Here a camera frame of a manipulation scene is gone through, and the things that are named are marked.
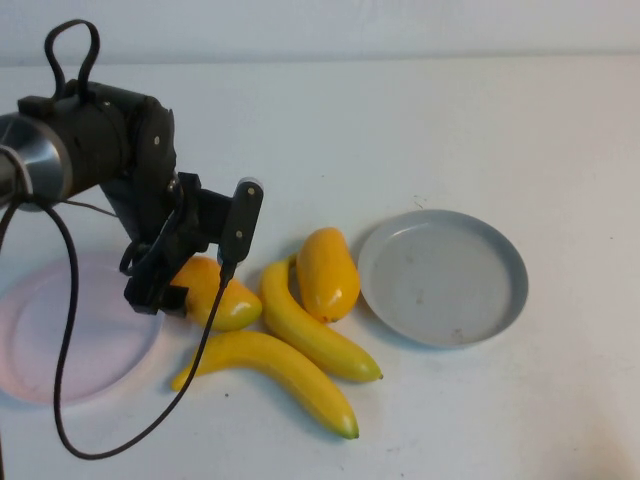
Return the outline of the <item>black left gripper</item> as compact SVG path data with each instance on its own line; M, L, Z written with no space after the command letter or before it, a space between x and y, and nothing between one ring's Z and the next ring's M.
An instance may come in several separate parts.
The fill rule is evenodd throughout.
M118 210L131 238L119 266L128 277L124 297L137 313L186 316L189 288L172 281L195 254L220 242L233 199L202 188L196 174L179 173L149 204Z

